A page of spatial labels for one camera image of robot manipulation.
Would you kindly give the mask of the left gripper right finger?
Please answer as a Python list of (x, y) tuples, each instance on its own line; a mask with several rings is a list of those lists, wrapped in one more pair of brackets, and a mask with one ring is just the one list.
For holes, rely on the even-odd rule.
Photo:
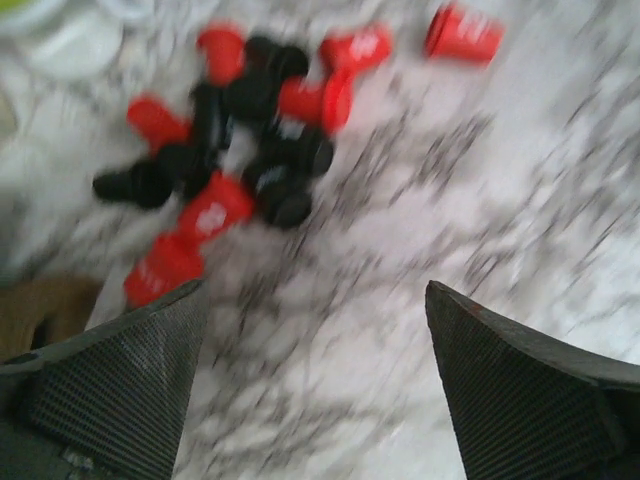
[(469, 479), (636, 479), (639, 368), (436, 281), (425, 308)]

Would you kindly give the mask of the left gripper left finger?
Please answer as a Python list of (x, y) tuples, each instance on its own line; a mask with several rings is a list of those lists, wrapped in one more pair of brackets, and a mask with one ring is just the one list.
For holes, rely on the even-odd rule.
[(191, 281), (2, 363), (2, 478), (171, 478), (206, 305)]

